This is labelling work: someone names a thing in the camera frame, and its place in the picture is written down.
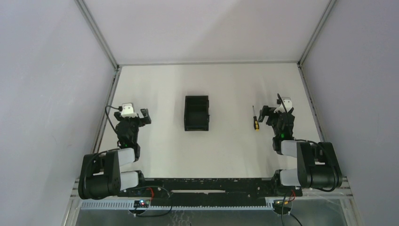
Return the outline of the black yellow screwdriver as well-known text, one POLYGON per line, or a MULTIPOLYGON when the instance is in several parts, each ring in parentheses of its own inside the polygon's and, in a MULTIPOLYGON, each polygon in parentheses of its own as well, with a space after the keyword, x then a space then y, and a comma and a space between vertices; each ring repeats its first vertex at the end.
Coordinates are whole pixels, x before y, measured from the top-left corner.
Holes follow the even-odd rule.
POLYGON ((257 115, 255 112, 255 107, 252 106, 252 110, 253 110, 253 127, 255 131, 259 131, 259 123, 258 123, 258 119, 257 119, 257 115))

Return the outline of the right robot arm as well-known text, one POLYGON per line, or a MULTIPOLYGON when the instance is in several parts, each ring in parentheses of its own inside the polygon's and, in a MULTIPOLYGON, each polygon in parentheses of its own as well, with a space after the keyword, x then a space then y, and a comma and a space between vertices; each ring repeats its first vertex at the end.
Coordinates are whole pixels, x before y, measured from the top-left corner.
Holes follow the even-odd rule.
POLYGON ((277 185, 284 187, 313 188, 323 192, 332 192, 343 182, 342 172, 330 142, 315 142, 294 139, 293 110, 263 106, 257 118, 272 127, 273 150, 283 156, 296 159, 296 168, 279 169, 274 174, 277 185))

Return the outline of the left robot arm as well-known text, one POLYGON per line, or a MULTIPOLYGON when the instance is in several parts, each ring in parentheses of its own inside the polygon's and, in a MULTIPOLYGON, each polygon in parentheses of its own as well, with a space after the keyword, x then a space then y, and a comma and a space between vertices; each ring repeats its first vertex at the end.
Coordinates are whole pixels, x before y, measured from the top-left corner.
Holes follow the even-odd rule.
POLYGON ((123 173, 120 168, 140 158, 139 129, 152 122, 147 108, 140 111, 142 117, 131 106, 117 108, 114 117, 118 123, 112 125, 117 148, 84 156, 78 184, 81 199, 100 200, 139 184, 140 171, 123 173))

